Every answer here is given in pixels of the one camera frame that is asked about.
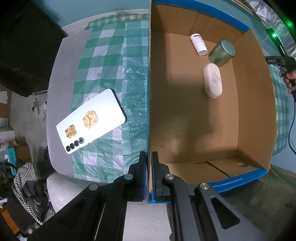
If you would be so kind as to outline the person's right hand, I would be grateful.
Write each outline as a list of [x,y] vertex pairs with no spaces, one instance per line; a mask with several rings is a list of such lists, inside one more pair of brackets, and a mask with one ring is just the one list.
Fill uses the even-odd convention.
[[283,73],[280,71],[280,77],[283,78],[283,82],[286,84],[288,88],[288,93],[292,94],[293,92],[293,84],[292,81],[296,78],[296,71],[293,70],[291,72]]

